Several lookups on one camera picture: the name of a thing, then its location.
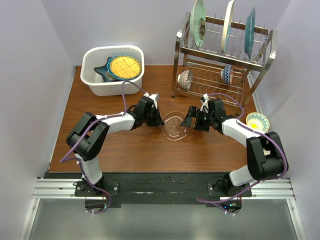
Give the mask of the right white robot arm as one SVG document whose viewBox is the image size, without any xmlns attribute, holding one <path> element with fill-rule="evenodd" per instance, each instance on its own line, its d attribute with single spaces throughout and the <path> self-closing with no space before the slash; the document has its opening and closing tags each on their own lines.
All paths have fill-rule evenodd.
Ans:
<svg viewBox="0 0 320 240">
<path fill-rule="evenodd" d="M 208 132 L 213 128 L 228 136 L 246 148 L 246 165 L 226 173 L 213 185 L 216 191 L 223 191 L 233 197 L 252 181 L 269 180 L 284 175 L 288 170 L 288 161 L 281 139 L 276 132 L 266 133 L 243 124 L 232 115 L 227 115 L 223 101 L 219 98 L 202 97 L 202 106 L 190 106 L 181 127 Z"/>
</svg>

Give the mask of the clear glass dish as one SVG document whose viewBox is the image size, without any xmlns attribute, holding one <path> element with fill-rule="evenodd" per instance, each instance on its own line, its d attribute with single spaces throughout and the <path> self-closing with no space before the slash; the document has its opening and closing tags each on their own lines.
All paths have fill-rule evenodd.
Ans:
<svg viewBox="0 0 320 240">
<path fill-rule="evenodd" d="M 184 119 L 185 115 L 177 111 L 163 116 L 164 126 L 161 127 L 161 130 L 168 140 L 179 141 L 188 135 L 189 129 L 181 126 Z"/>
</svg>

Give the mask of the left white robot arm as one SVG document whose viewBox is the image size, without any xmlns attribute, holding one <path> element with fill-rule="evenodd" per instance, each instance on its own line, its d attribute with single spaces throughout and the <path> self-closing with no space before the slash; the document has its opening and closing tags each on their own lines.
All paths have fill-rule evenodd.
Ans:
<svg viewBox="0 0 320 240">
<path fill-rule="evenodd" d="M 145 93 L 133 109 L 112 115 L 94 115 L 86 112 L 66 139 L 69 152 L 60 160 L 68 161 L 68 156 L 75 154 L 86 191 L 92 196 L 110 194 L 103 184 L 103 173 L 100 170 L 98 154 L 108 134 L 119 131 L 131 131 L 146 124 L 148 127 L 162 127 L 164 122 L 158 108 L 159 95 Z"/>
</svg>

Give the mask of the teal star-shaped plate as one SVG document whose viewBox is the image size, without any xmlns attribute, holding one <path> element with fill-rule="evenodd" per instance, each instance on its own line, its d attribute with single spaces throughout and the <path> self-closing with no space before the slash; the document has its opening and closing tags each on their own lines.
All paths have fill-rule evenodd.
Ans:
<svg viewBox="0 0 320 240">
<path fill-rule="evenodd" d="M 105 83 L 112 82 L 114 80 L 112 78 L 112 76 L 110 75 L 109 70 L 107 68 L 107 64 L 108 64 L 110 59 L 111 59 L 111 57 L 108 57 L 107 61 L 106 61 L 106 63 L 104 65 L 95 67 L 93 69 L 98 75 L 101 76 L 102 81 L 105 82 Z"/>
</svg>

